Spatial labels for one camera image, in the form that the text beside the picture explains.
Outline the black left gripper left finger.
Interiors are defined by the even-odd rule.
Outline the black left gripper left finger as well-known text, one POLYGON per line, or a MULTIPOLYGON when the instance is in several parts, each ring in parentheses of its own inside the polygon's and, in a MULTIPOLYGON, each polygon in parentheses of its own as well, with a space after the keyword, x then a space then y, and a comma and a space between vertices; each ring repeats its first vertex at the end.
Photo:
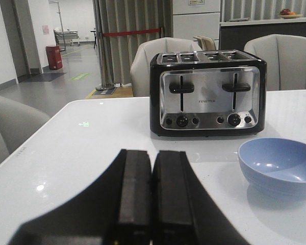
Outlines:
POLYGON ((22 224, 10 244, 149 244, 151 165, 145 151, 121 150, 87 188, 22 224))

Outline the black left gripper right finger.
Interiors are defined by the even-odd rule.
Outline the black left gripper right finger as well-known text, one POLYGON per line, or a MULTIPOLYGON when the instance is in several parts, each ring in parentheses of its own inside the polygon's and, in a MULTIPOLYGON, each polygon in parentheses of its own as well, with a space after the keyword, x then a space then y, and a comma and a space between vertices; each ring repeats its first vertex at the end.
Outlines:
POLYGON ((159 151, 152 196, 153 244, 248 244, 207 193, 185 152, 159 151))

